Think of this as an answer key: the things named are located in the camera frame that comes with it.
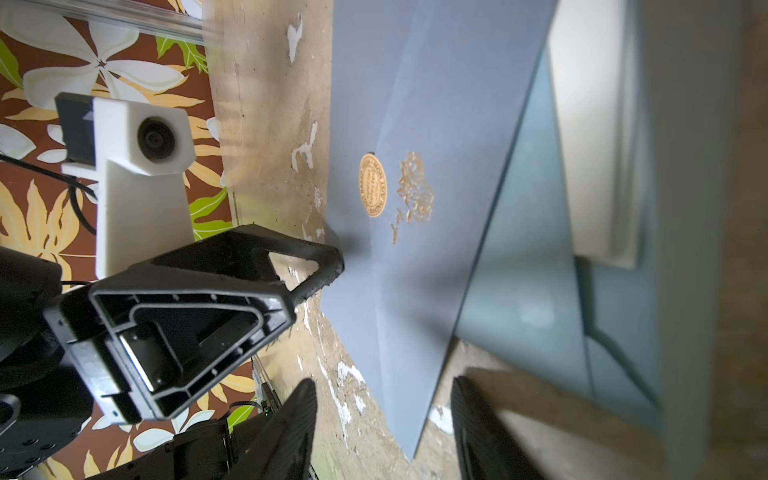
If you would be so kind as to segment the light blue envelope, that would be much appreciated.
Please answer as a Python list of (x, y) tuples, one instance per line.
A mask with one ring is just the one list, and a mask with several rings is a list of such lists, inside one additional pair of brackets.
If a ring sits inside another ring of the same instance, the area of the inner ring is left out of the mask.
[(459, 337), (704, 469), (738, 77), (735, 1), (563, 1)]

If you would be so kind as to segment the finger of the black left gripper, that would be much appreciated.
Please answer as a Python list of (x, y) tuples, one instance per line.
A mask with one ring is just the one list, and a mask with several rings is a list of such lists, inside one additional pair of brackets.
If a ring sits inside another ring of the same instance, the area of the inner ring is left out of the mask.
[[(317, 269), (290, 290), (276, 271), (275, 256), (311, 262)], [(164, 253), (149, 264), (179, 278), (183, 289), (216, 294), (277, 292), (293, 306), (330, 285), (345, 268), (341, 252), (333, 246), (255, 224), (235, 227)]]

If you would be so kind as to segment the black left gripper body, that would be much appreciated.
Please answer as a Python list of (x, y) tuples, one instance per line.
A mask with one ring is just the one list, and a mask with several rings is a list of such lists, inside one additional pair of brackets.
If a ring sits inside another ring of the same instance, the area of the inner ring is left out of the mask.
[(281, 282), (136, 266), (43, 315), (107, 420), (170, 420), (296, 321)]

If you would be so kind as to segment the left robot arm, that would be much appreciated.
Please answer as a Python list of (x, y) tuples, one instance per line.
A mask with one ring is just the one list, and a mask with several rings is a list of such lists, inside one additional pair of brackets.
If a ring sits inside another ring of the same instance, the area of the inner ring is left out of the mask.
[(244, 225), (65, 289), (60, 265), (1, 252), (1, 475), (112, 424), (169, 420), (288, 330), (344, 269), (332, 246)]

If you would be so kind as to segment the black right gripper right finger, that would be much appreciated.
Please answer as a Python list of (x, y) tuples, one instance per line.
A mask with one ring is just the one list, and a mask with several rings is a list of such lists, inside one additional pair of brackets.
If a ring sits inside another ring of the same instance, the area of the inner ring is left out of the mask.
[(450, 400), (462, 479), (544, 479), (471, 379), (455, 377)]

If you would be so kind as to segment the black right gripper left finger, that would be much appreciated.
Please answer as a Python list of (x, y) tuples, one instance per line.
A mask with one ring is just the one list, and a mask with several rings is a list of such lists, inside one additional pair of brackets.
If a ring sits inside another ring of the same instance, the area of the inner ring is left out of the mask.
[(318, 400), (310, 378), (299, 382), (280, 409), (234, 427), (236, 461), (228, 479), (308, 479)]

